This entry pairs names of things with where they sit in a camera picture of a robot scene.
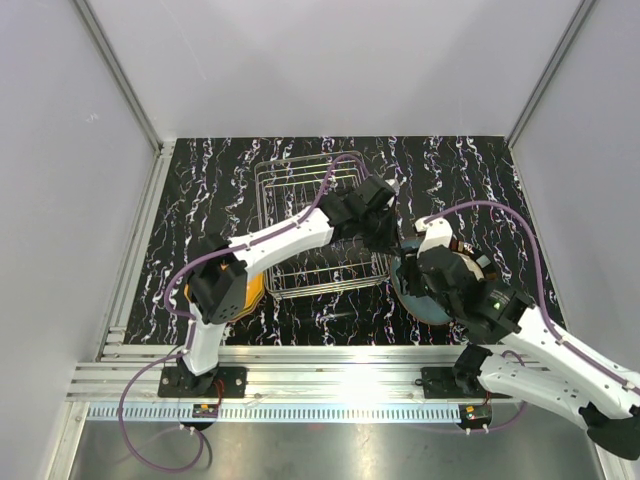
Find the dark brown round plate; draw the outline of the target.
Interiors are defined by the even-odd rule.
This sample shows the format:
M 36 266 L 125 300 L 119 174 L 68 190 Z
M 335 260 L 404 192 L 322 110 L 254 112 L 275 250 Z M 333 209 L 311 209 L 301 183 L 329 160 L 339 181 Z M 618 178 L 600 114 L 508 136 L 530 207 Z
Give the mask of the dark brown round plate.
M 400 274 L 401 267 L 408 263 L 405 257 L 417 252 L 421 238 L 412 237 L 401 244 L 401 255 L 392 258 L 390 280 L 402 307 L 417 321 L 433 325 L 447 325 L 453 321 L 447 311 L 428 295 L 416 297 L 409 294 L 408 281 Z M 453 239 L 450 249 L 460 256 L 477 279 L 488 279 L 497 275 L 493 261 L 474 245 Z

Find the metal wire dish rack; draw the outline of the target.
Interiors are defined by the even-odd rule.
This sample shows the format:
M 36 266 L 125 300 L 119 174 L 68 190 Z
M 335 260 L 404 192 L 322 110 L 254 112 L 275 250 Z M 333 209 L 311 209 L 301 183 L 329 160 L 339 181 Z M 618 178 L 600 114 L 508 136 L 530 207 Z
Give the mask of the metal wire dish rack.
M 275 225 L 308 207 L 335 163 L 329 189 L 362 183 L 364 157 L 356 151 L 270 160 L 255 167 L 259 227 Z M 278 299 L 321 295 L 377 285 L 388 278 L 389 259 L 354 238 L 305 251 L 265 273 L 267 291 Z

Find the orange dotted scalloped plate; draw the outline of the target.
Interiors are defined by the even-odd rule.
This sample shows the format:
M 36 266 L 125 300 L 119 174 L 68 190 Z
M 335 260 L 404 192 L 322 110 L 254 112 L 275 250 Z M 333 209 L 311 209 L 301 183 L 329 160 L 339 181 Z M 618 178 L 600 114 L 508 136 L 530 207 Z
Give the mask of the orange dotted scalloped plate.
M 205 324 L 235 322 L 251 314 L 265 294 L 264 275 L 247 281 L 244 277 L 209 279 L 191 274 L 184 296 L 190 312 L 198 314 Z

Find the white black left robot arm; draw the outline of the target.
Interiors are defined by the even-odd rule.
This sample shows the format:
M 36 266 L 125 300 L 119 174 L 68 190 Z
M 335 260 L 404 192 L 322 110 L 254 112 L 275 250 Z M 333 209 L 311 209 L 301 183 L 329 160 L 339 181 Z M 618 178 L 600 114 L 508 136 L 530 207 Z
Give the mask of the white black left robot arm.
M 250 283 L 294 256 L 353 239 L 371 252 L 399 246 L 395 203 L 398 182 L 371 175 L 339 193 L 320 193 L 300 213 L 254 234 L 208 240 L 212 252 L 194 260 L 184 274 L 189 327 L 176 360 L 179 387 L 194 397 L 209 394 L 219 368 L 226 325 L 239 317 Z

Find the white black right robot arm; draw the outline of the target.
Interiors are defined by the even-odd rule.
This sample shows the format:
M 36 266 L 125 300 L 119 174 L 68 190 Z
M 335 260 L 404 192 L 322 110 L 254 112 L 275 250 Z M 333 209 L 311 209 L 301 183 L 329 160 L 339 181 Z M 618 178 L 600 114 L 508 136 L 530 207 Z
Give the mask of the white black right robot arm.
M 466 253 L 407 249 L 395 272 L 402 292 L 432 300 L 465 328 L 469 344 L 452 375 L 458 393 L 523 400 L 585 430 L 611 454 L 638 459 L 638 372 L 571 335 Z

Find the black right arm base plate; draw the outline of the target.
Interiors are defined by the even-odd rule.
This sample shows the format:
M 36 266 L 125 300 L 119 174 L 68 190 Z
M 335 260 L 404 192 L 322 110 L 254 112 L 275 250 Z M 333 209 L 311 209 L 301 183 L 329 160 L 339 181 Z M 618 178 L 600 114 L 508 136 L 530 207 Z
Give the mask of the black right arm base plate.
M 487 391 L 475 376 L 456 375 L 452 367 L 422 367 L 414 385 L 419 387 L 425 399 L 476 399 L 484 400 Z

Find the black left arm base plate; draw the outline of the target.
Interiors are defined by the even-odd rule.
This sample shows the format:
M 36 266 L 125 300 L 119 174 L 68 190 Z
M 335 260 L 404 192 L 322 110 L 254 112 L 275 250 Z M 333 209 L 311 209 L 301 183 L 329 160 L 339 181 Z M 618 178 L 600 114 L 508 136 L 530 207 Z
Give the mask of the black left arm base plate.
M 248 369 L 222 366 L 211 374 L 195 376 L 179 367 L 164 367 L 157 395 L 160 398 L 219 398 L 245 397 Z

